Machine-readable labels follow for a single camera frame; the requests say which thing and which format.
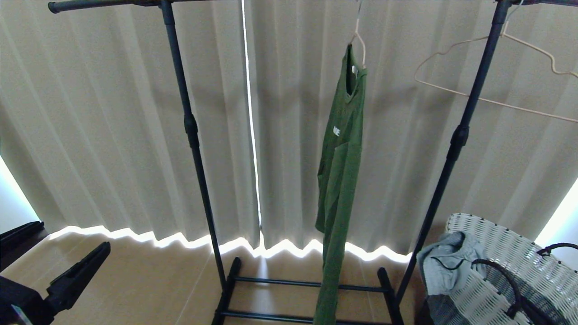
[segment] black vertical pole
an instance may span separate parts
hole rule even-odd
[[[227,281],[225,280],[225,270],[223,269],[223,261],[221,260],[221,252],[218,248],[217,233],[215,232],[215,222],[213,219],[213,210],[211,209],[211,202],[209,199],[209,190],[207,188],[207,180],[205,178],[205,170],[203,169],[203,161],[201,159],[201,148],[199,145],[199,134],[197,121],[192,115],[191,102],[188,99],[187,83],[184,78],[183,62],[180,56],[179,41],[177,39],[177,31],[175,29],[175,17],[173,15],[173,8],[171,1],[161,1],[162,17],[165,20],[166,32],[169,36],[169,44],[171,46],[171,54],[173,56],[173,63],[175,65],[175,74],[179,84],[179,92],[181,101],[183,103],[184,111],[184,128],[188,136],[188,144],[192,149],[192,157],[195,161],[195,169],[197,170],[197,178],[199,180],[199,187],[201,188],[201,197],[203,199],[203,206],[205,207],[205,215],[207,217],[207,224],[209,225],[209,232],[211,234],[211,241],[215,253],[215,261],[217,262],[218,277],[221,281],[221,288],[226,289]]]
[[[470,92],[462,120],[451,137],[450,150],[447,153],[446,163],[443,166],[442,174],[439,176],[438,185],[433,192],[432,201],[429,203],[428,211],[425,214],[424,222],[421,225],[420,235],[417,238],[416,247],[413,250],[412,257],[409,260],[409,265],[407,266],[401,281],[401,285],[399,286],[399,290],[397,292],[397,303],[400,303],[403,299],[403,295],[405,294],[409,280],[412,277],[413,270],[416,267],[417,253],[421,251],[424,246],[425,238],[428,235],[436,211],[438,210],[438,206],[442,200],[443,192],[446,189],[447,181],[450,179],[451,171],[454,168],[455,162],[460,156],[462,147],[465,146],[466,141],[468,140],[469,123],[472,119],[473,111],[476,108],[477,101],[480,98],[481,88],[484,86],[486,75],[490,69],[492,56],[494,55],[496,45],[498,44],[500,32],[502,31],[502,25],[506,20],[507,10],[509,7],[510,0],[500,0],[496,5],[494,19],[492,20],[492,28],[490,30],[488,41],[486,41],[484,54],[481,57],[480,67],[477,70],[476,79],[473,82],[472,91]]]

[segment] light gray garment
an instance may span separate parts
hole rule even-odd
[[[454,289],[463,288],[472,261],[477,258],[485,258],[484,248],[473,235],[461,231],[443,234],[437,243],[422,249],[417,253],[417,262],[428,296],[448,295]],[[485,276],[483,265],[474,267]]]

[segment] beige curtain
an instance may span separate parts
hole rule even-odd
[[[175,3],[221,243],[258,243],[251,86],[266,247],[320,239],[316,172],[323,130],[353,34],[353,1]],[[0,4],[0,153],[51,230],[104,225],[157,239],[208,233],[183,130],[162,16],[120,6],[54,15],[46,2]],[[349,241],[406,253],[417,237],[466,98],[421,86],[418,64],[450,44],[486,36],[495,4],[365,1],[364,148]],[[532,5],[509,33],[578,70],[578,9]],[[419,75],[469,92],[484,42],[436,58]],[[355,53],[361,55],[355,46]],[[578,80],[502,39],[483,96],[578,118]],[[578,176],[578,127],[479,103],[435,227],[452,212],[486,217],[534,238]]]
[[[270,247],[320,239],[313,224],[321,141],[353,1],[251,0],[247,19],[262,226]],[[406,253],[437,184],[466,98],[413,80],[420,62],[465,39],[487,36],[492,1],[365,1],[364,147],[349,241]],[[551,51],[559,70],[578,69],[578,9],[520,8],[509,33]],[[355,53],[361,58],[361,47]],[[430,82],[468,93],[485,43],[462,45],[422,68]],[[482,95],[578,117],[578,80],[550,72],[548,58],[502,39]],[[578,125],[478,104],[470,138],[436,215],[486,217],[535,238],[578,177]]]

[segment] clothes hanger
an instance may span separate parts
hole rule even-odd
[[[353,33],[353,38],[351,39],[351,42],[349,42],[349,44],[353,44],[353,40],[355,40],[355,38],[360,40],[361,47],[363,48],[363,59],[361,60],[361,65],[365,69],[365,42],[363,41],[363,39],[361,38],[361,35],[359,33],[360,13],[361,13],[361,5],[363,4],[363,0],[357,0],[357,1],[359,1],[360,6],[359,6],[359,8],[357,8],[357,20],[355,21],[355,33]]]
[[[536,50],[536,51],[538,51],[538,52],[540,52],[540,53],[548,56],[548,58],[550,59],[550,63],[551,63],[551,64],[550,64],[550,69],[551,69],[552,72],[554,72],[556,75],[560,75],[560,76],[562,76],[562,75],[569,75],[569,76],[573,76],[573,77],[575,77],[575,78],[578,78],[578,73],[576,73],[576,72],[572,72],[572,71],[560,72],[560,71],[556,70],[555,58],[554,58],[554,56],[553,56],[552,54],[550,54],[549,52],[547,52],[547,51],[545,51],[545,50],[543,50],[543,49],[541,49],[541,48],[539,48],[539,47],[537,47],[537,46],[535,46],[535,45],[532,45],[532,44],[530,44],[530,43],[528,43],[528,42],[525,42],[525,41],[523,41],[523,40],[521,40],[521,39],[519,39],[519,38],[517,38],[517,37],[515,37],[515,36],[511,36],[510,34],[507,34],[507,33],[506,33],[507,26],[508,26],[508,23],[509,23],[509,20],[510,20],[511,16],[514,14],[514,12],[516,12],[516,10],[518,10],[518,9],[522,6],[523,3],[524,3],[524,0],[522,0],[522,1],[520,2],[520,4],[518,5],[518,7],[516,7],[514,10],[512,10],[512,12],[511,12],[510,14],[508,14],[508,16],[506,17],[506,22],[504,23],[504,28],[503,28],[503,30],[502,30],[502,33],[500,34],[500,37],[509,38],[509,39],[511,39],[511,40],[513,40],[513,41],[515,41],[515,42],[518,42],[518,43],[520,43],[520,44],[522,44],[522,45],[528,46],[528,47],[530,47],[531,49]],[[454,93],[454,94],[458,94],[458,95],[462,95],[462,96],[468,97],[468,96],[469,96],[468,94],[461,93],[461,92],[459,92],[459,91],[455,91],[455,90],[452,90],[452,89],[444,88],[444,87],[438,86],[438,85],[436,85],[436,84],[432,84],[432,83],[428,83],[428,82],[425,82],[425,81],[423,81],[423,80],[420,80],[420,79],[417,78],[417,72],[420,70],[421,66],[423,66],[427,61],[429,61],[429,59],[431,59],[432,57],[434,57],[434,56],[436,56],[436,55],[438,55],[438,54],[441,55],[441,56],[443,56],[443,55],[446,55],[447,53],[449,53],[449,52],[450,52],[455,46],[457,46],[457,45],[464,44],[464,43],[469,43],[469,42],[477,42],[478,40],[483,40],[483,39],[487,39],[487,38],[488,38],[487,36],[484,36],[484,37],[480,37],[480,38],[463,40],[462,42],[458,42],[458,43],[455,43],[455,44],[451,45],[450,48],[447,49],[447,51],[445,51],[445,52],[436,52],[436,53],[433,53],[433,54],[430,55],[427,59],[425,59],[425,61],[423,61],[422,63],[420,63],[420,64],[417,66],[417,69],[416,69],[415,73],[413,74],[413,80],[415,80],[415,81],[417,81],[417,82],[419,82],[419,83],[425,84],[425,85],[427,85],[427,86],[431,86],[431,87],[434,87],[434,88],[437,88],[437,89],[449,91],[450,93]],[[537,110],[522,108],[522,107],[519,107],[519,106],[514,106],[514,105],[510,105],[510,104],[506,104],[506,103],[501,103],[501,102],[497,102],[497,101],[492,101],[492,100],[490,100],[490,99],[485,99],[485,98],[482,98],[482,97],[480,97],[479,100],[484,101],[484,102],[488,102],[488,103],[492,103],[492,104],[496,104],[496,105],[500,105],[500,106],[504,106],[504,107],[508,107],[508,108],[513,108],[513,109],[517,109],[517,110],[522,110],[522,111],[528,112],[528,113],[533,113],[533,114],[537,114],[537,115],[552,117],[552,118],[558,119],[558,120],[563,120],[563,121],[569,121],[569,122],[578,123],[578,120],[576,120],[576,119],[571,119],[571,118],[569,118],[569,117],[564,117],[564,116],[549,114],[549,113],[545,113],[545,112],[540,112],[540,111],[537,111]]]

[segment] clothes rack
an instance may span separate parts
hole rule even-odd
[[[200,1],[200,0],[182,0],[182,1]],[[212,324],[222,325],[226,317],[241,317],[250,319],[273,320],[279,322],[312,324],[313,319],[311,317],[270,315],[264,313],[235,311],[229,309],[229,303],[231,302],[231,297],[233,291],[235,290],[235,284],[237,282],[269,283],[275,285],[290,285],[290,286],[303,286],[303,287],[320,287],[321,284],[318,282],[250,278],[245,276],[239,276],[239,271],[241,269],[242,263],[241,259],[238,257],[234,259],[231,269],[229,270],[228,276],[225,276],[223,261],[221,259],[221,253],[219,251],[217,235],[215,232],[213,212],[211,209],[209,191],[205,179],[205,171],[203,168],[203,162],[201,158],[197,121],[192,113],[191,104],[187,92],[187,85],[183,71],[183,63],[181,60],[179,50],[179,42],[177,39],[177,33],[175,29],[175,18],[173,15],[172,2],[173,1],[168,0],[71,0],[63,2],[49,2],[48,8],[53,13],[59,13],[63,11],[76,10],[76,9],[87,9],[87,8],[117,6],[127,4],[138,6],[157,6],[161,9],[164,23],[166,26],[166,31],[168,34],[169,45],[171,47],[173,64],[175,66],[175,74],[179,85],[179,93],[183,105],[184,128],[187,133],[188,142],[192,150],[192,156],[195,163],[197,178],[201,189],[202,201],[205,207],[205,215],[207,219],[207,224],[209,226],[211,242],[217,264],[217,272],[222,289],[221,298],[218,303],[217,309],[215,310]],[[552,3],[557,5],[578,6],[578,0],[526,0],[523,4],[532,5],[540,2]],[[381,284],[379,287],[353,286],[353,285],[339,286],[339,288],[342,290],[370,291],[370,292],[383,293],[389,314],[391,316],[391,322],[393,325],[403,325],[403,319],[399,310],[399,305],[403,299],[403,295],[405,294],[409,281],[412,277],[412,273],[416,267],[417,253],[424,246],[425,239],[431,228],[440,201],[442,200],[442,196],[446,188],[447,182],[450,178],[452,169],[455,165],[455,162],[458,160],[458,157],[460,156],[462,147],[465,146],[468,140],[469,123],[470,120],[472,119],[472,115],[478,102],[481,89],[484,85],[486,75],[490,68],[490,63],[492,61],[492,57],[494,55],[494,51],[498,43],[502,25],[504,24],[506,19],[508,8],[512,4],[519,4],[519,3],[520,0],[497,1],[496,9],[494,12],[494,18],[492,20],[492,26],[490,29],[490,34],[486,42],[486,47],[484,49],[484,53],[480,61],[480,65],[476,74],[475,81],[472,86],[472,90],[470,92],[470,96],[468,98],[468,102],[464,110],[464,114],[462,116],[460,124],[457,126],[451,137],[450,148],[446,156],[446,163],[442,169],[442,173],[440,175],[438,184],[433,193],[431,202],[429,204],[429,208],[425,215],[415,248],[412,253],[412,257],[409,261],[409,264],[407,266],[399,289],[396,292],[394,288],[391,286],[391,282],[389,276],[387,275],[387,271],[383,267],[377,271],[377,277],[379,278]],[[354,325],[354,324],[379,324],[379,323],[338,320],[337,324]]]

